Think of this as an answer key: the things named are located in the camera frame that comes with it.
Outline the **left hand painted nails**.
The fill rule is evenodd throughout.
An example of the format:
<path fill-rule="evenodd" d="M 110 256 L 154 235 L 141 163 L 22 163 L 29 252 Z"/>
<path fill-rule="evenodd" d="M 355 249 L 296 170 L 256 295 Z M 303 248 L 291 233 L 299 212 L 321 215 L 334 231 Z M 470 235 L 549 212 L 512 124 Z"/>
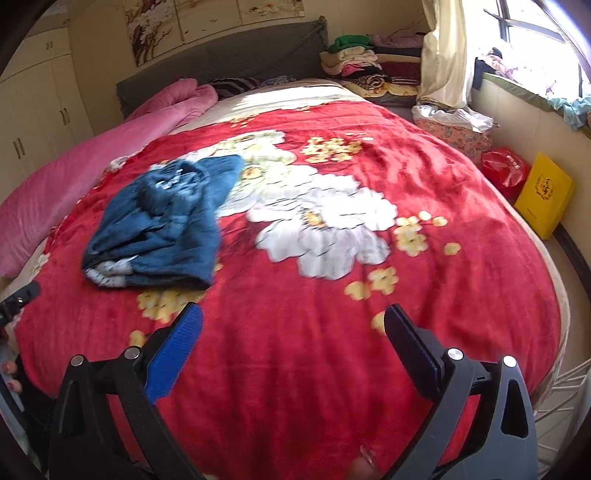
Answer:
<path fill-rule="evenodd" d="M 15 361 L 9 360 L 1 364 L 1 373 L 8 376 L 6 385 L 12 393 L 20 394 L 22 392 L 22 384 L 16 379 L 18 367 Z"/>

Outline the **right hand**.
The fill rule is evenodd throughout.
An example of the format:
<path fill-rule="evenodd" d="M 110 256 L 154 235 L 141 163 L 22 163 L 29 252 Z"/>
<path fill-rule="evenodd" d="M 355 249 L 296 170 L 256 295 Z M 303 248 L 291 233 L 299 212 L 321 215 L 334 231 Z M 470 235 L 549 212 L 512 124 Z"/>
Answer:
<path fill-rule="evenodd" d="M 349 464 L 346 472 L 346 480 L 381 480 L 382 472 L 379 470 L 374 453 L 365 446 L 360 447 L 360 453 Z"/>

